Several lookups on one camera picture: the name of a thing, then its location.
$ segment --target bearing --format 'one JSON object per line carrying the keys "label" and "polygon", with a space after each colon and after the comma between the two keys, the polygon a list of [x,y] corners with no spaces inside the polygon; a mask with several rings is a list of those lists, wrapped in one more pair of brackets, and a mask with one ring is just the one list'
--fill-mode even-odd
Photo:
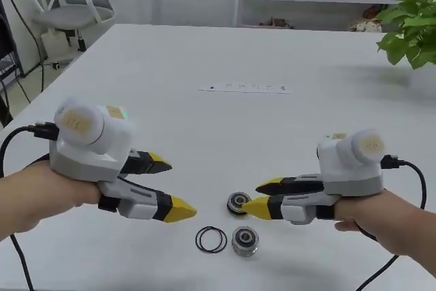
{"label": "bearing", "polygon": [[242,210],[243,204],[251,201],[251,198],[248,194],[243,192],[236,192],[235,194],[231,194],[227,201],[227,209],[229,213],[233,216],[243,217],[246,216],[247,213]]}
{"label": "bearing", "polygon": [[248,226],[241,226],[233,232],[232,248],[241,257],[251,257],[258,250],[259,235]]}

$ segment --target human hand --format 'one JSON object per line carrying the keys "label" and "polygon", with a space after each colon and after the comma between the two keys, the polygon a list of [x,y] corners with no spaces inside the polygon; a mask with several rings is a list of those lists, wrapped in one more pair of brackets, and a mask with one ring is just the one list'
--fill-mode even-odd
{"label": "human hand", "polygon": [[64,213],[82,204],[97,204],[100,192],[94,183],[75,181],[50,169],[48,162],[38,162],[1,181],[6,195],[2,216],[9,217],[12,232],[26,232],[41,219]]}
{"label": "human hand", "polygon": [[361,228],[374,235],[380,245],[396,255],[407,255],[416,239],[416,224],[424,212],[392,192],[366,198],[344,198],[334,208],[335,224],[342,232]]}

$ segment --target potted plant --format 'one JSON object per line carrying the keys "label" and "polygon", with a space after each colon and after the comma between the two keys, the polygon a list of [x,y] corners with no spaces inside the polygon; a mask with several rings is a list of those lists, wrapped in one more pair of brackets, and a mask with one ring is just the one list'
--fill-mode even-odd
{"label": "potted plant", "polygon": [[406,57],[414,70],[409,87],[436,96],[436,0],[402,0],[376,19],[396,27],[377,43],[379,50],[393,65]]}

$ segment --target cable cord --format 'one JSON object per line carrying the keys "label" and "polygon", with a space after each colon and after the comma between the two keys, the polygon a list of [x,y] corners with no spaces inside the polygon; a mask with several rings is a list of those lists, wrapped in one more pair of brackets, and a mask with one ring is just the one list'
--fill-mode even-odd
{"label": "cable cord", "polygon": [[[0,178],[5,177],[5,154],[6,154],[6,149],[7,146],[9,145],[9,143],[12,141],[12,139],[19,133],[21,132],[31,132],[32,129],[29,126],[23,126],[23,127],[19,127],[18,129],[15,129],[14,131],[12,131],[7,137],[6,139],[3,141],[3,144],[0,147]],[[32,279],[30,277],[30,273],[29,273],[29,268],[27,267],[27,263],[26,263],[26,258],[24,253],[22,252],[22,249],[15,237],[15,235],[11,235],[10,236],[12,243],[14,244],[15,250],[18,254],[18,257],[20,258],[21,261],[21,266],[22,266],[22,270],[25,274],[25,279],[27,282],[27,286],[29,287],[29,291],[35,291],[35,289],[33,288],[33,284],[32,284]]]}
{"label": "cable cord", "polygon": [[22,17],[22,14],[20,13],[20,10],[18,9],[15,1],[14,0],[10,0],[10,1],[12,3],[12,6],[15,9],[15,12],[18,14],[18,17],[21,19],[21,22],[26,27],[26,30],[29,32],[29,34],[31,35],[33,41],[35,42],[35,45],[36,45],[36,48],[37,48],[37,51],[38,51],[38,56],[40,57],[40,65],[41,65],[41,92],[43,92],[44,89],[45,89],[44,85],[45,85],[46,70],[45,70],[45,67],[44,67],[44,59],[42,58],[42,52],[41,52],[40,44],[38,44],[38,41],[36,40],[35,35],[33,34],[33,32],[30,29],[30,27],[27,25],[26,20]]}
{"label": "cable cord", "polygon": [[[411,162],[406,162],[403,160],[397,160],[396,164],[398,165],[398,167],[400,166],[408,166],[410,167],[412,170],[414,170],[416,172],[416,174],[418,174],[419,178],[420,178],[420,182],[421,182],[421,190],[422,190],[422,196],[421,196],[421,203],[420,203],[420,208],[421,209],[425,209],[425,206],[427,204],[427,184],[425,181],[425,177],[424,174],[422,173],[422,171],[417,167],[417,165],[412,164]],[[361,228],[358,225],[358,229],[359,231],[361,231],[361,233],[367,237],[369,237],[371,240],[377,241],[377,238],[375,236],[373,236],[372,234],[368,233],[367,231],[365,231],[363,228]],[[381,274],[383,274],[384,272],[386,272],[389,267],[392,266],[392,264],[394,264],[394,262],[400,258],[398,255],[393,256],[387,263],[385,263],[385,265],[383,265],[383,267],[381,267],[377,272],[375,272],[374,274],[372,274],[372,276],[370,276],[365,282],[362,283],[361,286],[359,286],[356,291],[363,291],[371,282],[373,282],[375,279],[377,279]]]}
{"label": "cable cord", "polygon": [[29,96],[27,95],[27,92],[25,90],[25,88],[23,87],[23,85],[20,82],[20,76],[18,76],[18,71],[15,70],[15,81],[18,83],[18,86],[20,87],[21,91],[24,93],[27,102],[30,104],[32,101],[30,100]]}

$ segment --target white table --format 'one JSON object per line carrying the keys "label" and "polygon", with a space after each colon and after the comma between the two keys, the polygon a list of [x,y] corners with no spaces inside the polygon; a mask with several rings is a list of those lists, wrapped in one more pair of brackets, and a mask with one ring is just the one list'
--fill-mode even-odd
{"label": "white table", "polygon": [[[124,105],[138,126],[136,147],[155,151],[174,170],[132,178],[186,199],[193,219],[165,225],[82,207],[48,219],[18,238],[38,289],[350,291],[390,255],[332,222],[292,226],[237,220],[225,208],[232,192],[258,196],[273,177],[318,171],[315,148],[330,132],[376,127],[390,153],[421,167],[435,210],[435,103],[409,96],[400,83],[406,63],[390,67],[377,53],[378,34],[259,31],[117,25],[39,96],[14,127],[50,121],[67,95]],[[198,91],[214,82],[286,84],[291,95]],[[2,133],[2,138],[9,127]],[[47,152],[21,135],[7,151],[13,172]],[[387,186],[419,203],[407,168],[385,174]],[[230,237],[238,226],[260,235],[249,260],[229,246],[199,252],[194,236],[214,225]],[[9,241],[0,244],[0,287],[25,288]],[[436,281],[400,259],[367,290],[434,290]]]}

